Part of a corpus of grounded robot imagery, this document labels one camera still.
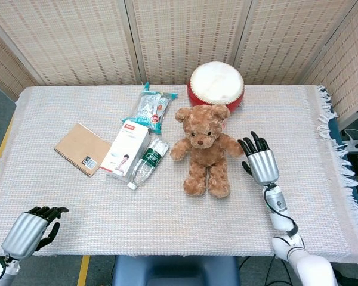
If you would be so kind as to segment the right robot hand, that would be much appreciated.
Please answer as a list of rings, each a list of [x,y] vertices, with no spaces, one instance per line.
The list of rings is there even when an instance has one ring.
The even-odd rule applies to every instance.
[[[253,140],[248,137],[238,139],[248,161],[242,162],[245,172],[261,185],[275,184],[279,178],[279,169],[267,141],[251,131]]]

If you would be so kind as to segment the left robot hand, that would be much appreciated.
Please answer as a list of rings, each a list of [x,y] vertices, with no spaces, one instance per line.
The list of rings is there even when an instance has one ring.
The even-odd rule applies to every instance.
[[[53,242],[60,223],[54,223],[47,236],[44,235],[45,231],[55,219],[68,211],[66,207],[36,206],[21,213],[2,243],[4,254],[15,260],[23,260]]]

